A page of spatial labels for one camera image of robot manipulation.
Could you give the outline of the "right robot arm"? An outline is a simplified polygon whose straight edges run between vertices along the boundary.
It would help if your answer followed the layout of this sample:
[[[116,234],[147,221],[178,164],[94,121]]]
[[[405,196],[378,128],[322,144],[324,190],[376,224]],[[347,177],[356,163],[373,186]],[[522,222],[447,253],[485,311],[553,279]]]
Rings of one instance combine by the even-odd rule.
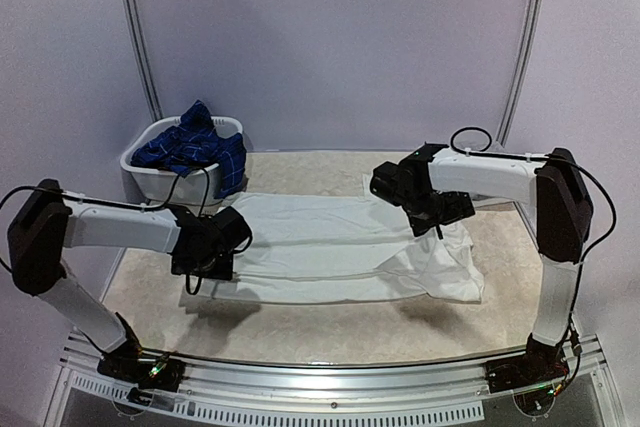
[[[504,154],[425,144],[373,171],[371,193],[401,208],[420,237],[474,215],[478,194],[532,206],[543,264],[537,317],[517,374],[537,383],[552,371],[569,328],[593,202],[570,151]]]

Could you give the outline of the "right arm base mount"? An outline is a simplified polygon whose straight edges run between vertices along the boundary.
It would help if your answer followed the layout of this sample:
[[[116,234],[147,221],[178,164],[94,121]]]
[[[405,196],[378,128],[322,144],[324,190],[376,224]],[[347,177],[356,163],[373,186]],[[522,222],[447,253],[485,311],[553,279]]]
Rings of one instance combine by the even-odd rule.
[[[582,345],[574,325],[549,346],[527,339],[523,354],[484,363],[490,394],[511,392],[517,410],[536,419],[549,414],[556,399],[574,382],[581,367]]]

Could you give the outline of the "white t-shirt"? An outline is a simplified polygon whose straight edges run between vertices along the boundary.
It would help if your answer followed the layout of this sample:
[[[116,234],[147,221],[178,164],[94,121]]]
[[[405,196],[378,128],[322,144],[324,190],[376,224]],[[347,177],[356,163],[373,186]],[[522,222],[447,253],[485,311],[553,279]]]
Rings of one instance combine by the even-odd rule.
[[[245,193],[230,206],[253,232],[230,281],[198,297],[264,304],[386,302],[428,295],[479,303],[484,276],[462,223],[414,237],[404,212],[356,197]]]

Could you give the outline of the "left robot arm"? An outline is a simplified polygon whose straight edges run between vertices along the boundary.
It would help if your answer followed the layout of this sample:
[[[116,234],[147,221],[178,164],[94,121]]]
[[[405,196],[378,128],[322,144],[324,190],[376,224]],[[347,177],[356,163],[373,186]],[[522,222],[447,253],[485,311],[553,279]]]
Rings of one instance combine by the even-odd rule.
[[[185,279],[191,295],[204,280],[230,281],[237,255],[253,241],[244,217],[226,207],[214,215],[194,214],[165,200],[131,204],[63,190],[54,179],[16,187],[28,198],[7,229],[9,259],[4,267],[21,292],[62,314],[108,357],[128,381],[148,373],[148,359],[136,348],[126,322],[92,296],[63,259],[84,247],[134,248],[167,254],[173,275]]]

